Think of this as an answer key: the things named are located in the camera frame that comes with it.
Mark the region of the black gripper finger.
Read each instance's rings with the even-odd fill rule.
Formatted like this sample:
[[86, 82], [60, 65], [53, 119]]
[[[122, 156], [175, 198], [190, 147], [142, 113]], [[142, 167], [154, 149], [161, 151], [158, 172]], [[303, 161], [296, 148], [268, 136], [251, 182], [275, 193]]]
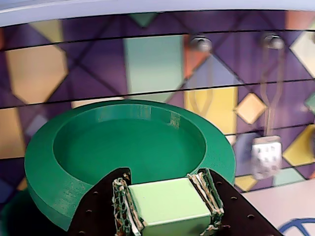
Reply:
[[131, 170], [117, 168], [80, 200], [69, 236], [140, 236], [146, 223], [136, 210], [129, 186]]
[[210, 211], [201, 236], [281, 236], [234, 186], [217, 172], [200, 168], [188, 179]]

